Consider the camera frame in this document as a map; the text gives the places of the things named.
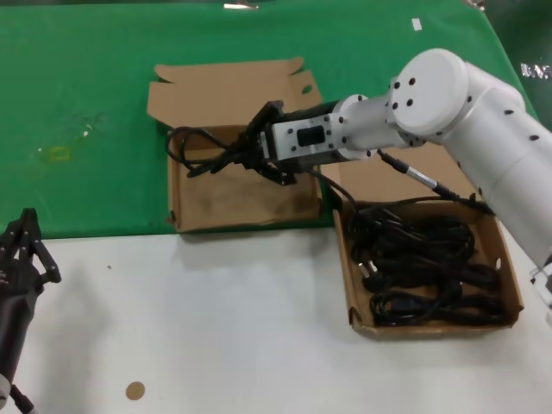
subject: white table surface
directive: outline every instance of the white table surface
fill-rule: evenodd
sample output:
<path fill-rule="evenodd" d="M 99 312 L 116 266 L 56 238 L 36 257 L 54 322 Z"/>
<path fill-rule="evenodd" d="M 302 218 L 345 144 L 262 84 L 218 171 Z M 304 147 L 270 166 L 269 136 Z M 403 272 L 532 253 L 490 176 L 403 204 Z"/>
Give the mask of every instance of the white table surface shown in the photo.
<path fill-rule="evenodd" d="M 47 241 L 63 282 L 16 376 L 40 414 L 552 412 L 552 329 L 511 238 L 514 328 L 417 341 L 351 330 L 333 229 L 191 240 Z"/>

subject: small white label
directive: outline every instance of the small white label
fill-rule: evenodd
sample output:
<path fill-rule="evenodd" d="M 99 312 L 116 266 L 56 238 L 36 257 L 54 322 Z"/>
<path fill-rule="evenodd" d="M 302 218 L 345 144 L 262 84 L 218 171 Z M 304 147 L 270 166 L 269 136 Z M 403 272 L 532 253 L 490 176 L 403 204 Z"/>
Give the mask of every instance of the small white label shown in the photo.
<path fill-rule="evenodd" d="M 414 31 L 422 30 L 422 23 L 420 22 L 420 19 L 415 18 L 412 19 L 412 27 L 414 28 Z"/>

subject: cardboard flap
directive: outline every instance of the cardboard flap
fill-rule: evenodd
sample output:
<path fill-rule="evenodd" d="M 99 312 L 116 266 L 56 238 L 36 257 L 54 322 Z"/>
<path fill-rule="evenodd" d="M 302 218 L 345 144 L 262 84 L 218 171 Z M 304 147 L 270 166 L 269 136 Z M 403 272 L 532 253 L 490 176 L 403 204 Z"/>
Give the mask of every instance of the cardboard flap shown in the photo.
<path fill-rule="evenodd" d="M 443 147 L 427 143 L 418 148 L 386 151 L 465 198 L 475 192 Z M 341 184 L 358 201 L 388 202 L 435 196 L 425 185 L 392 169 L 377 154 L 370 160 L 323 166 L 322 173 Z"/>
<path fill-rule="evenodd" d="M 286 112 L 322 101 L 310 71 L 289 75 L 288 71 L 281 71 L 282 67 L 279 66 L 279 75 L 273 74 L 270 78 L 249 71 L 251 76 L 232 79 L 197 74 L 180 79 L 176 84 L 152 82 L 147 113 L 173 128 L 211 128 L 248 125 L 268 101 L 284 101 Z M 310 88 L 304 94 L 305 86 Z"/>
<path fill-rule="evenodd" d="M 242 78 L 258 76 L 292 75 L 301 70 L 304 60 L 301 57 L 289 60 L 261 60 L 256 62 L 217 63 L 215 65 L 172 66 L 156 65 L 155 74 L 166 82 L 185 82 L 189 78 Z"/>

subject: open cardboard box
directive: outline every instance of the open cardboard box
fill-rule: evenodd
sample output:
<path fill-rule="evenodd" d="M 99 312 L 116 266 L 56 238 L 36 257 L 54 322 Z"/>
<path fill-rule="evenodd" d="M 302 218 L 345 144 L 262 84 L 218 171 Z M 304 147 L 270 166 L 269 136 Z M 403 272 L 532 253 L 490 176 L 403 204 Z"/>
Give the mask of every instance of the open cardboard box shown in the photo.
<path fill-rule="evenodd" d="M 389 154 L 400 158 L 419 171 L 438 179 L 451 190 L 469 197 L 474 192 L 460 168 L 442 147 L 426 144 L 408 150 L 389 150 Z M 430 189 L 417 181 L 395 172 L 381 160 L 354 161 L 323 166 L 322 172 L 348 190 L 355 200 L 362 202 L 390 202 L 405 198 L 435 196 Z M 485 263 L 498 268 L 501 288 L 498 296 L 505 304 L 507 321 L 502 326 L 466 327 L 450 323 L 431 321 L 421 326 L 379 327 L 374 326 L 370 311 L 372 293 L 366 291 L 361 282 L 358 263 L 350 258 L 350 244 L 346 234 L 351 206 L 343 200 L 341 210 L 334 211 L 336 231 L 342 261 L 343 282 L 347 297 L 348 320 L 354 330 L 373 334 L 399 335 L 447 335 L 453 333 L 488 332 L 511 327 L 523 309 L 518 281 L 511 264 L 505 239 L 494 216 L 485 215 L 468 207 L 451 202 L 410 204 L 395 210 L 404 218 L 422 218 L 436 215 L 453 215 L 463 219 L 475 235 L 477 254 L 474 262 Z M 416 294 L 430 295 L 430 287 L 414 291 Z M 466 294 L 475 293 L 478 288 L 463 286 Z"/>
<path fill-rule="evenodd" d="M 195 66 L 157 65 L 162 80 L 149 87 L 147 113 L 162 124 L 207 129 L 222 141 L 237 139 L 268 101 L 284 101 L 284 110 L 307 109 L 322 102 L 303 59 L 267 60 Z M 178 153 L 180 141 L 172 140 Z M 209 158 L 220 148 L 191 138 L 189 159 Z M 216 175 L 188 179 L 187 169 L 168 159 L 169 210 L 177 231 L 267 225 L 317 219 L 318 183 L 308 174 L 282 187 L 243 166 L 229 165 Z"/>

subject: black cable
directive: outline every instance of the black cable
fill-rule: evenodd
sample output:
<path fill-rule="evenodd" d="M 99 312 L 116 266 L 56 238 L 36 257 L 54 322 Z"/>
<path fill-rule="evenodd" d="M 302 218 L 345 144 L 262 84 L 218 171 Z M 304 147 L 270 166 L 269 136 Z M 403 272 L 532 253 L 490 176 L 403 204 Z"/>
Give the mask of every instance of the black cable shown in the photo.
<path fill-rule="evenodd" d="M 351 207 L 353 209 L 353 212 L 356 214 L 358 213 L 359 207 L 356 203 L 356 200 L 351 196 L 351 193 L 345 190 L 343 187 L 341 187 L 339 184 L 337 184 L 333 179 L 329 179 L 325 175 L 323 175 L 321 172 L 317 170 L 309 170 L 308 173 L 319 180 L 324 181 L 326 184 L 328 184 L 330 187 L 333 187 L 334 189 L 338 190 L 351 204 Z"/>
<path fill-rule="evenodd" d="M 476 210 L 483 211 L 486 214 L 494 214 L 486 203 L 476 199 L 475 193 L 471 194 L 470 198 L 462 198 L 459 194 L 450 190 L 447 186 L 429 178 L 425 174 L 419 172 L 416 168 L 413 168 L 406 164 L 404 161 L 392 157 L 391 155 L 384 153 L 381 149 L 378 149 L 378 155 L 382 161 L 392 167 L 395 171 L 406 174 L 417 182 L 429 187 L 435 194 L 439 195 L 443 200 L 456 201 L 460 204 L 467 205 Z"/>
<path fill-rule="evenodd" d="M 22 414 L 37 414 L 36 411 L 33 411 L 35 409 L 33 403 L 31 403 L 30 399 L 28 399 L 27 396 L 19 391 L 19 388 L 17 388 L 15 384 L 11 386 L 11 389 L 9 390 L 9 396 L 14 400 L 17 409 Z"/>
<path fill-rule="evenodd" d="M 367 290 L 373 292 L 370 309 L 380 326 L 419 325 L 429 320 L 481 326 L 501 324 L 505 312 L 492 293 L 500 288 L 492 267 L 470 263 L 475 237 L 454 216 L 406 220 L 393 209 L 400 205 L 442 199 L 411 198 L 385 204 L 361 205 L 353 214 L 348 236 L 351 259 L 361 264 Z M 463 295 L 462 284 L 489 294 Z M 402 289 L 434 286 L 426 298 Z"/>
<path fill-rule="evenodd" d="M 175 154 L 171 150 L 171 142 L 173 138 L 181 134 L 183 134 L 183 136 L 179 143 L 179 151 Z M 223 149 L 223 151 L 217 157 L 212 158 L 205 158 L 201 160 L 190 160 L 186 158 L 186 148 L 190 139 L 194 135 L 209 141 L 216 147 Z M 238 140 L 229 145 L 205 129 L 191 127 L 178 127 L 173 129 L 169 132 L 165 141 L 166 153 L 173 160 L 183 164 L 188 169 L 189 172 L 187 175 L 189 178 L 194 178 L 205 173 L 218 173 L 228 164 L 245 164 L 248 162 L 248 158 L 251 153 L 257 149 L 258 146 L 253 145 L 249 141 L 245 142 Z"/>

